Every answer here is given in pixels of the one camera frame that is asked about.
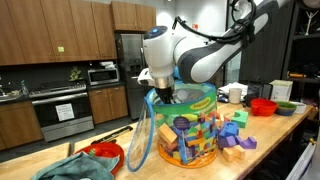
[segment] black cable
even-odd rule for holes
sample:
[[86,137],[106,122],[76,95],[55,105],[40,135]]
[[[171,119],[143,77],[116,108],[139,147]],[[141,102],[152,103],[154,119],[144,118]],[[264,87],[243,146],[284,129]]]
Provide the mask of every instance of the black cable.
[[229,35],[229,36],[211,36],[211,35],[207,35],[207,34],[201,33],[199,31],[196,31],[193,28],[189,27],[186,24],[186,21],[183,21],[179,16],[177,16],[175,18],[175,21],[173,23],[172,29],[175,29],[177,23],[179,23],[184,29],[186,29],[186,30],[188,30],[188,31],[190,31],[190,32],[192,32],[194,34],[197,34],[199,36],[205,37],[209,41],[217,41],[217,42],[223,43],[223,44],[233,43],[233,42],[238,41],[239,39],[244,39],[245,40],[246,39],[245,36],[248,36],[249,33],[251,33],[249,35],[249,38],[252,38],[252,33],[254,31],[253,20],[255,18],[255,14],[256,14],[256,4],[254,3],[253,0],[247,0],[251,4],[251,12],[250,12],[249,18],[248,19],[235,20],[233,12],[237,11],[236,8],[235,8],[235,5],[236,5],[236,3],[238,1],[239,0],[233,0],[232,3],[230,4],[230,6],[232,7],[232,11],[231,11],[232,20],[235,22],[235,24],[232,26],[231,29],[234,30],[235,34],[232,34],[232,35]]

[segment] green towel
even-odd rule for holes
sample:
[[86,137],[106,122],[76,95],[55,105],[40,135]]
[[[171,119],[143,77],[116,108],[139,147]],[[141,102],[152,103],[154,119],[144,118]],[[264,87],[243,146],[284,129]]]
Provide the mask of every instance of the green towel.
[[118,164],[120,157],[104,158],[77,153],[38,171],[31,179],[74,180],[113,180],[110,171]]

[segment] toy bin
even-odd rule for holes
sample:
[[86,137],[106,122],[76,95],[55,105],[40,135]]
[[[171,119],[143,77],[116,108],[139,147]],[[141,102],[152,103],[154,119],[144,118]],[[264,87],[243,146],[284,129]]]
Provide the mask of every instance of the toy bin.
[[217,155],[216,88],[208,83],[176,83],[172,104],[163,104],[154,90],[147,97],[161,157],[171,164],[198,168]]

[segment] drawer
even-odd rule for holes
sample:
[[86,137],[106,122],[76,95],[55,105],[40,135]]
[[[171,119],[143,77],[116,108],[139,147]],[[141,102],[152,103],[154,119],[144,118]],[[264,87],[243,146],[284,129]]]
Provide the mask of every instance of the drawer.
[[109,93],[116,92],[116,91],[124,91],[124,86],[108,88]]
[[90,90],[89,96],[101,95],[101,94],[108,94],[108,89],[97,89],[97,90]]

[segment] cardboard box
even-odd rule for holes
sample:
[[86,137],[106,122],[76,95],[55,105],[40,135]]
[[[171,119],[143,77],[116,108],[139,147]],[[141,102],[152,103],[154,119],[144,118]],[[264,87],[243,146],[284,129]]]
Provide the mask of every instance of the cardboard box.
[[289,101],[292,89],[292,81],[274,80],[272,84],[271,101]]

